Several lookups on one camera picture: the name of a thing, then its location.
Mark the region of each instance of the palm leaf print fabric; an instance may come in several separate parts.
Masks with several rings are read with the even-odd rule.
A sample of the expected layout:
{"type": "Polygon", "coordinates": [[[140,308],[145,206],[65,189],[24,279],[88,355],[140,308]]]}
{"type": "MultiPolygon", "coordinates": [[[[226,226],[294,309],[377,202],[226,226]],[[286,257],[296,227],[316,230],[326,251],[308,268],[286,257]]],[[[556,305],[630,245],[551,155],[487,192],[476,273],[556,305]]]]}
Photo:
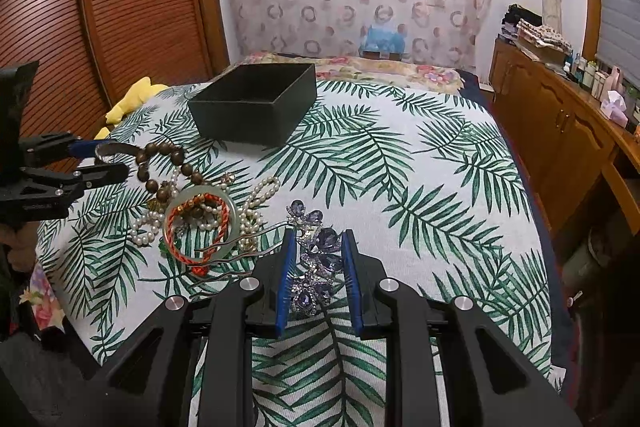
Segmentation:
{"type": "MultiPolygon", "coordinates": [[[[390,277],[425,296],[472,296],[545,376],[550,375],[551,319],[540,240],[522,180],[498,128],[463,98],[382,84],[322,80],[318,100],[278,149],[201,138],[187,101],[204,85],[173,87],[152,98],[112,134],[143,146],[170,139],[209,180],[233,172],[230,195],[241,204],[258,178],[282,188],[263,213],[286,216],[294,199],[324,212],[327,226],[353,229],[362,253],[380,258],[390,277]]],[[[148,194],[131,175],[124,185],[85,193],[64,221],[43,223],[39,256],[74,327],[104,362],[169,295],[190,298],[225,282],[192,288],[195,279],[162,241],[126,239],[148,194]]],[[[155,156],[150,173],[169,176],[155,156]]],[[[263,235],[267,248],[284,229],[263,235]]],[[[208,245],[210,232],[180,238],[185,253],[208,245]]],[[[215,271],[252,269],[242,259],[215,271]]],[[[385,344],[357,339],[344,281],[319,315],[289,321],[278,341],[254,340],[258,425],[379,426],[385,404],[385,344]]],[[[439,369],[437,347],[431,349],[439,369]]],[[[202,363],[193,385],[192,421],[202,363]]],[[[443,412],[446,397],[438,385],[443,412]]],[[[554,380],[558,389],[561,382],[554,380]]],[[[446,413],[443,425],[448,425],[446,413]]]]}

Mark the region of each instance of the person's hand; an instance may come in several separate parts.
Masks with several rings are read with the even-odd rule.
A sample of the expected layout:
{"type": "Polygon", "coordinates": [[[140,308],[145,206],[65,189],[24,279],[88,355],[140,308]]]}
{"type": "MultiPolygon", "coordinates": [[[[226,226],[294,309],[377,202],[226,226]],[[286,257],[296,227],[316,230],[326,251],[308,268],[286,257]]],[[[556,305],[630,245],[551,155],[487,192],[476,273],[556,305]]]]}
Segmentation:
{"type": "Polygon", "coordinates": [[[7,260],[11,268],[17,272],[28,273],[33,270],[36,263],[39,224],[37,221],[32,221],[15,232],[11,227],[0,223],[0,244],[11,248],[7,260]]]}

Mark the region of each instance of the pink bottle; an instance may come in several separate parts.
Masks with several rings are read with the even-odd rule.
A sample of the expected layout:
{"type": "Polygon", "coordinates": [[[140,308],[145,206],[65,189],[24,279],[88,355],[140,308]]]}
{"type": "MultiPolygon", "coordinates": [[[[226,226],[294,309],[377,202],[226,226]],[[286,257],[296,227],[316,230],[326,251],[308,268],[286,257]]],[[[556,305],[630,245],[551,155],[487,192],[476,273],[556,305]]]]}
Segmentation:
{"type": "Polygon", "coordinates": [[[607,77],[607,80],[604,81],[604,86],[602,86],[602,94],[600,95],[601,102],[609,100],[609,91],[618,90],[618,86],[622,85],[621,77],[620,68],[614,66],[611,70],[611,74],[607,77]]]}

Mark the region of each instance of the black box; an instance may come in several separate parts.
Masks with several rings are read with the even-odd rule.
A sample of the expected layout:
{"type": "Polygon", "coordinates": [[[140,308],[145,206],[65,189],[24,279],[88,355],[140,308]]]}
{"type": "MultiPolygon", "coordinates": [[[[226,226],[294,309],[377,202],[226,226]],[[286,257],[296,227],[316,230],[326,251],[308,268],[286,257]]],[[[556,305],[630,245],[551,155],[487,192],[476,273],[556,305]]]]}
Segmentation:
{"type": "Polygon", "coordinates": [[[194,96],[189,110],[202,137],[278,147],[317,96],[314,64],[246,64],[194,96]]]}

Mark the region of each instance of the wooden countertop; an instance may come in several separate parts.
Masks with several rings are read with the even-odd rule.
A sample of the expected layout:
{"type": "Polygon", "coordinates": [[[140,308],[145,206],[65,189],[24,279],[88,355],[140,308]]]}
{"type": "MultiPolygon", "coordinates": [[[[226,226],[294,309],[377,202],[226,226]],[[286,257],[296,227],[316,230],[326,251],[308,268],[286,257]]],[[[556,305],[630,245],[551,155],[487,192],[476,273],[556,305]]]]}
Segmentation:
{"type": "MultiPolygon", "coordinates": [[[[527,60],[531,60],[527,55],[522,53],[515,46],[510,46],[506,44],[510,48],[513,48],[516,52],[518,52],[522,57],[527,60]]],[[[600,101],[596,100],[591,96],[590,92],[587,92],[580,88],[578,84],[571,82],[557,73],[554,73],[551,70],[545,68],[545,65],[541,62],[535,62],[534,66],[540,68],[540,70],[544,71],[545,74],[553,76],[560,80],[560,84],[564,89],[574,97],[575,100],[582,103],[582,105],[586,107],[590,107],[595,114],[598,115],[600,119],[600,123],[603,125],[605,129],[609,132],[609,134],[613,137],[616,144],[620,147],[623,153],[625,153],[626,157],[629,158],[629,161],[633,164],[638,172],[640,172],[640,145],[636,143],[633,135],[629,133],[626,129],[620,127],[618,124],[613,123],[608,118],[606,118],[600,111],[600,101]]]]}

